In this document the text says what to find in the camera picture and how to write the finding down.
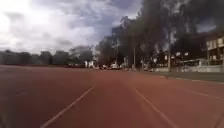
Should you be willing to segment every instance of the red asphalt road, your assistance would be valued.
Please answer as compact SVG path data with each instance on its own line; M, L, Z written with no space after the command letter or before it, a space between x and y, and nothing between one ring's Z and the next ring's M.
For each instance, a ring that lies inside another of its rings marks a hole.
M224 86L212 82L123 71L0 67L5 128L224 128L223 116Z

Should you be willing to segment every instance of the white road line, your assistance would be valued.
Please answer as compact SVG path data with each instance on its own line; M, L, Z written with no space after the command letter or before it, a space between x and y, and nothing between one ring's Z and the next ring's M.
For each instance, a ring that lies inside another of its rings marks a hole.
M138 90L135 90L136 93L146 102L148 103L154 111L156 111L170 126L173 128L180 128L175 123L173 123L164 113L162 113L153 103L151 103L144 95L142 95Z
M168 77L168 78L173 78L177 80L188 80L188 81L194 81L194 82L209 82L209 83L215 83L215 84L224 84L222 82L206 81L206 80L194 80L194 79L185 79L185 78L178 78L178 77Z
M205 93L200 93L200 92L196 92L196 91L192 91L192 90L188 90L188 89L183 89L187 92L190 92L190 93L194 93L194 94L197 94L197 95L202 95L202 96L207 96L207 97L212 97L212 98L216 98L216 99L224 99L222 97L216 97L216 96L211 96L211 95L208 95L208 94L205 94Z
M90 91L92 91L95 87L90 88L85 93L83 93L78 99L76 99L74 102L72 102L70 105L65 107L63 110L61 110L57 115L53 116L51 119L49 119L47 122L45 122L43 125L40 126L40 128L46 128L51 123L53 123L55 120L57 120L60 116L62 116L65 112L67 112L69 109L71 109L78 101L80 101L84 96L86 96Z
M191 91L191 90L188 90L188 89L183 89L187 92L190 92L190 93L194 93L194 94L197 94L197 95L202 95L202 96L209 96L208 94L204 94L204 93L200 93L200 92L196 92L196 91Z

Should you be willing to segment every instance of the cloudy sky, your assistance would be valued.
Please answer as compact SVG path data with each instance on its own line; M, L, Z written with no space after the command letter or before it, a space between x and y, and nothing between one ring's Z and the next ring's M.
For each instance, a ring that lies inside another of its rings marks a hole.
M0 50L68 50L97 44L141 0L0 0Z

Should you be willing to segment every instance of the sky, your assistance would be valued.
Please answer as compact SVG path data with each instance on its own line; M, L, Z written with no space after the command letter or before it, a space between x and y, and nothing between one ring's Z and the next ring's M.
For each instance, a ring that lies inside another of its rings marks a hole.
M0 0L0 50L39 53L96 45L141 0Z

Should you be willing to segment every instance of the building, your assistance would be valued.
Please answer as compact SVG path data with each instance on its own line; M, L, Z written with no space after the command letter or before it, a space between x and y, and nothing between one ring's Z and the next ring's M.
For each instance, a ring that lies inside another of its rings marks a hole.
M208 34L206 45L209 65L224 65L224 32Z

